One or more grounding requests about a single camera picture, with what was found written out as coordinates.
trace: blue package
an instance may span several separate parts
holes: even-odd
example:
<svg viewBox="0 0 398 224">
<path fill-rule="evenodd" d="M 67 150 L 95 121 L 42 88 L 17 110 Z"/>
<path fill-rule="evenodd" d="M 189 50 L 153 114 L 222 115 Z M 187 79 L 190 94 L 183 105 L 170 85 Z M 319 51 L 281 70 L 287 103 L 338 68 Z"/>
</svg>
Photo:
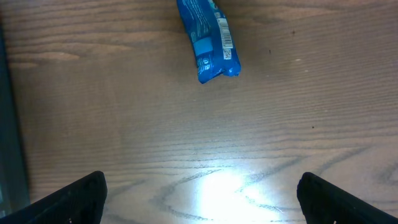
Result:
<svg viewBox="0 0 398 224">
<path fill-rule="evenodd" d="M 198 79 L 206 83 L 224 74 L 238 76 L 241 64 L 225 15 L 213 0 L 177 0 L 198 66 Z"/>
</svg>

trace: barcode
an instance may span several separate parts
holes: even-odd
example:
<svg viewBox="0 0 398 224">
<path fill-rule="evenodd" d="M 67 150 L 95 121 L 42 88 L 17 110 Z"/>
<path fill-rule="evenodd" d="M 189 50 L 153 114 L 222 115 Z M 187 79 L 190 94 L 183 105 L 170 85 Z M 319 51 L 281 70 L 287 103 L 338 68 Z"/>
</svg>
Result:
<svg viewBox="0 0 398 224">
<path fill-rule="evenodd" d="M 229 32 L 228 23 L 225 18 L 217 19 L 218 26 L 221 32 L 221 41 L 223 42 L 223 49 L 233 49 L 231 33 Z"/>
</svg>

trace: qr code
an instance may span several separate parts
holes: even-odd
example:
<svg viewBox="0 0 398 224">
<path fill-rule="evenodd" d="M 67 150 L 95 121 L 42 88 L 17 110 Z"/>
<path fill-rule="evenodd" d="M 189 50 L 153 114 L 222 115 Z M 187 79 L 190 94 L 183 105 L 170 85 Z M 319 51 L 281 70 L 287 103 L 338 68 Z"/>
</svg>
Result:
<svg viewBox="0 0 398 224">
<path fill-rule="evenodd" d="M 224 60 L 231 60 L 232 52 L 231 49 L 224 49 Z"/>
</svg>

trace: wood grain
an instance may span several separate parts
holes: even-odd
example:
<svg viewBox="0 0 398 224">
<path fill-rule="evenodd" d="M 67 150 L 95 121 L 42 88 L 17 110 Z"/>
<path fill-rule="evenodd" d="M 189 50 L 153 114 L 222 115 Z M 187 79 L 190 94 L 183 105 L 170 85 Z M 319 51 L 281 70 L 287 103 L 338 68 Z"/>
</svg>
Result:
<svg viewBox="0 0 398 224">
<path fill-rule="evenodd" d="M 314 172 L 398 216 L 398 4 L 219 1 L 196 78 L 174 1 L 2 1 L 33 201 L 102 170 L 103 223 L 305 223 Z"/>
</svg>

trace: black object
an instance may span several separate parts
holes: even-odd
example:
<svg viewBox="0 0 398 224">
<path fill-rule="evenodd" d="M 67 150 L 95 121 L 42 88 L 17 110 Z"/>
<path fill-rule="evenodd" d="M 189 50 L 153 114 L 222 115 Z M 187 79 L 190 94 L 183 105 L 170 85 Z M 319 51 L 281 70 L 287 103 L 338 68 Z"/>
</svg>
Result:
<svg viewBox="0 0 398 224">
<path fill-rule="evenodd" d="M 397 218 L 310 172 L 298 183 L 297 198 L 308 224 L 398 223 Z"/>
<path fill-rule="evenodd" d="M 29 204 L 6 49 L 0 28 L 0 218 Z"/>
<path fill-rule="evenodd" d="M 96 171 L 0 219 L 0 224 L 100 224 L 107 191 L 104 174 Z"/>
</svg>

